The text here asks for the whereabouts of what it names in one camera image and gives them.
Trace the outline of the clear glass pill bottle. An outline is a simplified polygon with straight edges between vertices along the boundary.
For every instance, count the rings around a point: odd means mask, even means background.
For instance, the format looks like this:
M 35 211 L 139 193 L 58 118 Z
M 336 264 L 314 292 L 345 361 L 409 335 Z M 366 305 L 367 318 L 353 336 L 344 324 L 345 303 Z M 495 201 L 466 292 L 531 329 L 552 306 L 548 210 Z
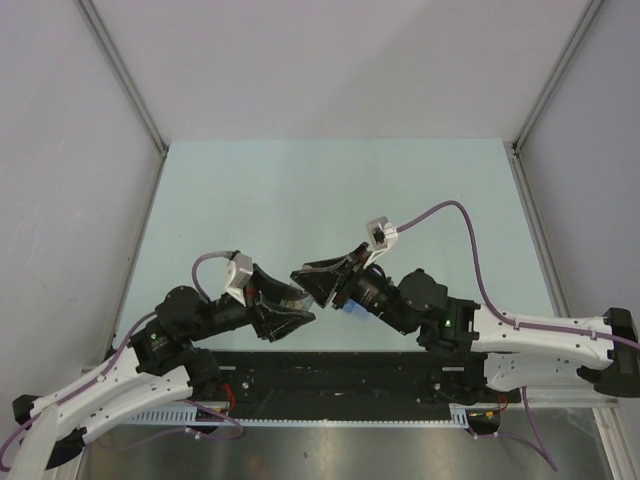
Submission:
M 310 311 L 314 300 L 307 292 L 290 283 L 287 285 L 280 304 L 290 309 Z

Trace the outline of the blue plastic pill organizer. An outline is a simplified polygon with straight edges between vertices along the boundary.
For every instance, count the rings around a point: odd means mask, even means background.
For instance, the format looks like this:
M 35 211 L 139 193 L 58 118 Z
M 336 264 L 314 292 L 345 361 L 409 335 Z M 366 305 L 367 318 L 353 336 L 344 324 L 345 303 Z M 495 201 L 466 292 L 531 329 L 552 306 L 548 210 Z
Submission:
M 344 313 L 358 318 L 366 318 L 369 315 L 369 312 L 365 308 L 353 300 L 346 302 L 342 310 Z

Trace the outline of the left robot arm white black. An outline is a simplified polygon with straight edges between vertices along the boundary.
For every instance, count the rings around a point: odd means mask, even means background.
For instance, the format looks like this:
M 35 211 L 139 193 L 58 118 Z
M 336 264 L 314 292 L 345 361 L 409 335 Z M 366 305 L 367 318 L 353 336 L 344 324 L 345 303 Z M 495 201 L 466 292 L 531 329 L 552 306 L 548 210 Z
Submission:
M 177 286 L 138 320 L 101 364 L 46 396 L 23 394 L 12 403 L 25 450 L 36 434 L 48 444 L 36 457 L 42 471 L 78 457 L 86 446 L 121 422 L 175 401 L 207 400 L 225 384 L 210 349 L 197 342 L 251 327 L 261 340 L 276 342 L 314 321 L 306 294 L 269 276 L 249 257 L 226 252 L 227 279 L 212 299 L 196 278 Z

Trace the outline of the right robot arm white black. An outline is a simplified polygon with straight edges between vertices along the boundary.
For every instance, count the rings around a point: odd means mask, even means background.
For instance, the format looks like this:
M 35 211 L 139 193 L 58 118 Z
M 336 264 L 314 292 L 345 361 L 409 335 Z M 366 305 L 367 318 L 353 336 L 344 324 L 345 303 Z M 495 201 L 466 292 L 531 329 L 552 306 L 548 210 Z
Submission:
M 629 311 L 611 308 L 588 318 L 544 318 L 498 309 L 487 300 L 451 296 L 417 268 L 399 282 L 376 263 L 376 252 L 354 251 L 313 261 L 285 284 L 255 269 L 251 291 L 262 305 L 311 313 L 298 302 L 344 310 L 355 305 L 417 344 L 440 367 L 427 385 L 435 396 L 463 404 L 532 386 L 585 383 L 618 398 L 639 395 L 639 341 Z

